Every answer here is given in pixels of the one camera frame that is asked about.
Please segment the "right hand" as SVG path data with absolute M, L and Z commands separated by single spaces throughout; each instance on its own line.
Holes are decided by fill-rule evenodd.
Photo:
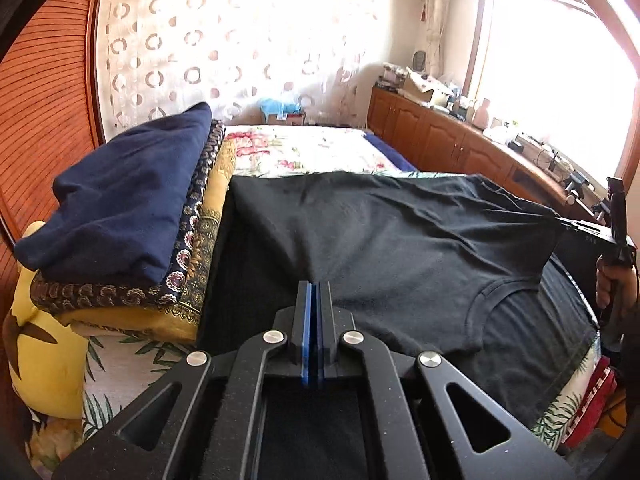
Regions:
M 623 318 L 630 313 L 638 302 L 638 278 L 635 268 L 626 268 L 618 264 L 608 264 L 602 257 L 597 262 L 596 303 L 605 309 L 614 302 Z

